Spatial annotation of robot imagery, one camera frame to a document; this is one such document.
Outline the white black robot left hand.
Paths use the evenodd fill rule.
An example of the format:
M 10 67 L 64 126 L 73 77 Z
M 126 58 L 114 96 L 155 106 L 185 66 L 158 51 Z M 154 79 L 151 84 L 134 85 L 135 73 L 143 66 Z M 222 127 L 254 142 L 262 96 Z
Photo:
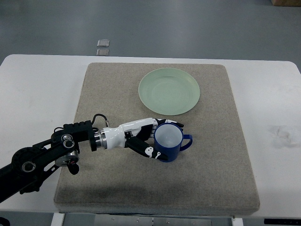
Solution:
M 163 123 L 172 123 L 181 129 L 183 124 L 168 119 L 146 118 L 119 125 L 117 128 L 106 127 L 95 133 L 97 147 L 113 149 L 117 146 L 130 148 L 136 153 L 160 160 L 166 159 L 159 151 L 154 149 L 154 133 Z

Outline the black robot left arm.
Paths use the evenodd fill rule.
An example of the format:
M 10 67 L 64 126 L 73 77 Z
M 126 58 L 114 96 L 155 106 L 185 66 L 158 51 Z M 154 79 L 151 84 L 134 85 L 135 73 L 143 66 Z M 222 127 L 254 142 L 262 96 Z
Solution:
M 93 126 L 94 122 L 95 119 L 65 124 L 56 128 L 50 139 L 18 150 L 11 163 L 0 170 L 1 202 L 16 193 L 38 192 L 43 182 L 59 168 L 57 164 L 48 170 L 45 167 L 78 151 L 80 142 L 88 141 L 91 150 L 96 151 L 99 142 L 95 138 L 98 128 Z

